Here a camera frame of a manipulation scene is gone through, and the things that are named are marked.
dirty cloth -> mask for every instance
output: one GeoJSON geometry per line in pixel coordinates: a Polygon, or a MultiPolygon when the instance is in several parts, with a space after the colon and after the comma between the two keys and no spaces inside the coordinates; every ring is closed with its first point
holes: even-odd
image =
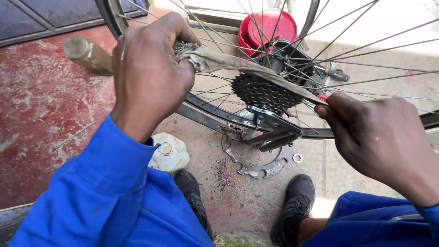
{"type": "Polygon", "coordinates": [[[184,44],[176,42],[174,44],[174,52],[176,53],[177,61],[180,61],[183,58],[189,58],[189,61],[194,65],[198,72],[210,73],[220,69],[238,70],[246,74],[264,78],[302,96],[304,99],[314,104],[328,105],[324,100],[319,99],[300,86],[285,80],[273,70],[263,67],[255,62],[247,61],[232,55],[218,53],[207,47],[199,47],[195,43],[184,44]]]}

chainring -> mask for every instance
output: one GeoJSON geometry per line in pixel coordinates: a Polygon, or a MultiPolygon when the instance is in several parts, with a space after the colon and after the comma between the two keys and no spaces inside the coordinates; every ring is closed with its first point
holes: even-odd
{"type": "Polygon", "coordinates": [[[282,113],[300,104],[303,98],[283,87],[255,75],[241,74],[232,82],[232,89],[246,105],[282,113]]]}

person's left hand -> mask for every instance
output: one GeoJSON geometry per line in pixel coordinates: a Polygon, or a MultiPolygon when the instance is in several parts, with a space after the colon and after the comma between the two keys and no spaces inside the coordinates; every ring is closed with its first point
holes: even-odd
{"type": "Polygon", "coordinates": [[[116,104],[110,116],[141,143],[180,107],[194,85],[193,65],[175,60],[176,39],[201,45],[183,17],[171,12],[148,26],[129,27],[113,49],[116,104]]]}

shoe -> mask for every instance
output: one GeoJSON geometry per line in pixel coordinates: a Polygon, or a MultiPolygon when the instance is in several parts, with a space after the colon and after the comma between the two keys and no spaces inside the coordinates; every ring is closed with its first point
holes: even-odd
{"type": "Polygon", "coordinates": [[[280,247],[299,246],[299,225],[308,218],[316,192],[311,178],[305,174],[295,176],[285,194],[285,206],[271,228],[271,240],[280,247]]]}
{"type": "Polygon", "coordinates": [[[209,235],[210,239],[213,239],[213,231],[207,220],[206,209],[201,202],[200,187],[195,177],[188,171],[179,171],[175,176],[175,184],[183,193],[201,226],[209,235]]]}

bicycle wheel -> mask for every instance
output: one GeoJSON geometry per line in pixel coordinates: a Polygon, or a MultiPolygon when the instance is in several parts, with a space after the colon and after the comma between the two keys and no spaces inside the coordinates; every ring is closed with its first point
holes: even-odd
{"type": "MultiPolygon", "coordinates": [[[[104,20],[116,38],[119,37],[129,25],[148,25],[142,18],[131,19],[124,16],[120,1],[126,1],[143,9],[144,12],[148,12],[144,9],[140,0],[136,0],[135,2],[134,0],[96,0],[104,20]]],[[[184,3],[184,0],[163,1],[169,1],[175,4],[176,9],[186,13],[198,22],[202,29],[194,29],[194,31],[202,40],[203,45],[218,52],[228,54],[236,54],[236,50],[239,50],[239,53],[244,55],[242,58],[255,60],[255,58],[246,55],[244,50],[258,50],[237,46],[236,35],[218,32],[209,25],[201,22],[184,3]]],[[[431,28],[439,19],[434,19],[431,15],[424,18],[423,23],[406,23],[405,28],[402,30],[399,29],[394,32],[389,32],[385,29],[385,32],[383,32],[386,34],[385,36],[382,36],[382,33],[380,33],[380,35],[376,35],[375,39],[372,35],[367,36],[366,39],[364,37],[358,37],[355,45],[351,45],[349,42],[348,44],[340,44],[336,43],[336,41],[342,40],[340,37],[343,37],[343,34],[347,35],[352,29],[357,31],[358,26],[364,28],[365,22],[359,20],[366,18],[366,23],[369,22],[370,19],[375,18],[377,14],[371,14],[371,12],[376,12],[376,10],[385,11],[388,7],[388,3],[378,4],[380,0],[373,0],[365,4],[362,1],[355,1],[355,3],[351,4],[351,9],[344,8],[340,10],[337,1],[342,0],[333,0],[333,4],[331,0],[322,1],[324,4],[320,3],[320,5],[318,4],[319,1],[312,0],[311,4],[308,5],[310,9],[307,11],[308,16],[303,25],[307,29],[305,31],[306,35],[303,35],[302,38],[298,38],[297,40],[291,40],[293,43],[288,41],[285,43],[285,40],[280,40],[284,43],[268,42],[268,47],[261,48],[262,55],[260,56],[260,60],[264,61],[264,57],[269,58],[265,61],[269,61],[272,57],[277,58],[277,60],[282,63],[282,67],[278,73],[291,83],[295,83],[311,91],[316,97],[324,98],[333,92],[345,92],[360,100],[391,96],[403,97],[416,105],[421,114],[420,118],[426,131],[437,130],[437,128],[439,128],[439,110],[437,110],[439,109],[439,97],[437,97],[438,87],[435,86],[434,81],[439,79],[437,74],[439,70],[434,70],[434,63],[439,64],[439,59],[426,57],[425,61],[421,62],[422,58],[418,55],[410,54],[407,55],[408,58],[406,60],[410,60],[411,57],[416,57],[416,62],[403,67],[400,65],[399,59],[390,59],[390,62],[386,65],[386,59],[382,57],[382,54],[386,56],[389,55],[387,51],[394,51],[395,49],[398,50],[403,47],[415,47],[419,44],[429,44],[432,47],[436,47],[434,41],[439,40],[437,33],[436,36],[431,32],[427,35],[420,35],[420,38],[426,38],[424,40],[416,40],[416,42],[400,44],[401,39],[399,39],[398,42],[396,42],[398,45],[389,46],[387,44],[384,49],[378,49],[376,47],[370,49],[370,47],[383,41],[389,40],[394,42],[395,37],[403,36],[408,32],[414,32],[415,35],[419,36],[418,31],[425,31],[426,27],[431,28]],[[346,27],[333,27],[333,24],[339,23],[344,24],[346,27]],[[329,42],[317,42],[313,40],[312,38],[319,32],[319,35],[325,36],[319,40],[326,39],[329,40],[329,42]],[[305,39],[309,46],[309,51],[306,52],[299,48],[305,39]],[[275,49],[274,47],[277,47],[275,51],[282,50],[289,52],[276,57],[274,56],[275,52],[272,52],[275,49]],[[370,54],[380,54],[380,56],[373,58],[370,54]],[[369,60],[383,60],[384,65],[369,63],[369,60]],[[358,77],[360,79],[355,82],[349,81],[347,83],[330,80],[330,83],[325,85],[325,75],[322,73],[322,69],[329,68],[331,66],[329,64],[330,62],[341,64],[345,72],[349,72],[352,78],[358,77]],[[414,66],[416,64],[422,64],[423,66],[432,68],[415,69],[414,66]],[[356,70],[361,71],[361,76],[356,76],[356,70]],[[420,78],[418,81],[422,83],[416,83],[416,80],[412,80],[415,77],[420,78]]],[[[264,13],[263,9],[267,9],[263,1],[254,0],[252,3],[249,1],[249,5],[246,7],[243,6],[240,0],[236,0],[236,3],[256,26],[256,36],[260,38],[259,43],[263,44],[268,40],[272,40],[274,33],[261,31],[260,27],[262,27],[262,29],[266,27],[266,24],[263,23],[263,14],[262,23],[258,23],[257,18],[253,18],[255,12],[257,12],[256,6],[262,7],[258,9],[258,12],[262,11],[262,13],[264,13]]],[[[285,7],[285,3],[286,0],[283,1],[282,8],[285,7]]],[[[282,11],[279,11],[278,19],[281,18],[281,15],[282,11]]],[[[277,30],[278,23],[279,21],[277,21],[274,30],[277,30]]],[[[289,120],[301,127],[302,138],[333,138],[332,131],[328,128],[324,120],[315,116],[316,114],[312,109],[312,103],[303,100],[300,96],[292,94],[281,87],[270,84],[261,78],[242,74],[238,71],[221,71],[221,73],[209,74],[197,73],[194,88],[186,96],[185,102],[221,120],[250,129],[255,129],[254,116],[247,111],[246,106],[257,106],[279,116],[283,116],[285,119],[287,119],[285,114],[292,116],[289,120]],[[312,116],[313,119],[307,122],[305,119],[310,118],[310,116],[312,116]]],[[[269,132],[272,131],[272,128],[268,125],[261,124],[258,130],[269,132]]]]}

